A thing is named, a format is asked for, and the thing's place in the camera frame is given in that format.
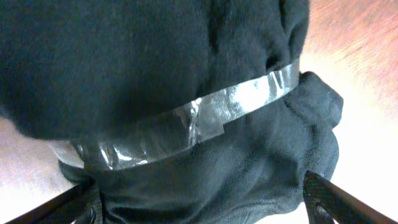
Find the dark green garment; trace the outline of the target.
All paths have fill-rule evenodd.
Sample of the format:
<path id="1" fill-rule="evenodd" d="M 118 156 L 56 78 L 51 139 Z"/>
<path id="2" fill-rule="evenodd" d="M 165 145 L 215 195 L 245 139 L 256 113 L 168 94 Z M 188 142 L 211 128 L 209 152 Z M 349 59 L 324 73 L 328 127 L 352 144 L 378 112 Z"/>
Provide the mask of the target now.
<path id="1" fill-rule="evenodd" d="M 343 99 L 298 68 L 308 1 L 2 1 L 1 116 L 105 223 L 255 223 L 330 179 Z"/>

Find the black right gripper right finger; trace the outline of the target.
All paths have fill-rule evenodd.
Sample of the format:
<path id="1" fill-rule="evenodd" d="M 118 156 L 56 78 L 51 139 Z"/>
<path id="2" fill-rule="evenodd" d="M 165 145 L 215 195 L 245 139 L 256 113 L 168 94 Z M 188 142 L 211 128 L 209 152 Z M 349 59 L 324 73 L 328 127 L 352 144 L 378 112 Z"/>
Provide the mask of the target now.
<path id="1" fill-rule="evenodd" d="M 303 199 L 309 224 L 397 224 L 309 170 L 304 177 Z"/>

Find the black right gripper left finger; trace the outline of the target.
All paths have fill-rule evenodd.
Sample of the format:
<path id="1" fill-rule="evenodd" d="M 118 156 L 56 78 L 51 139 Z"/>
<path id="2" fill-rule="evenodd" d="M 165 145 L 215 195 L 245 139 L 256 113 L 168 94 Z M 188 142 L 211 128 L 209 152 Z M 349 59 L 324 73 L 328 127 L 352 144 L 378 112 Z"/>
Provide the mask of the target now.
<path id="1" fill-rule="evenodd" d="M 93 184 L 81 184 L 8 221 L 18 223 L 101 223 L 102 205 Z"/>

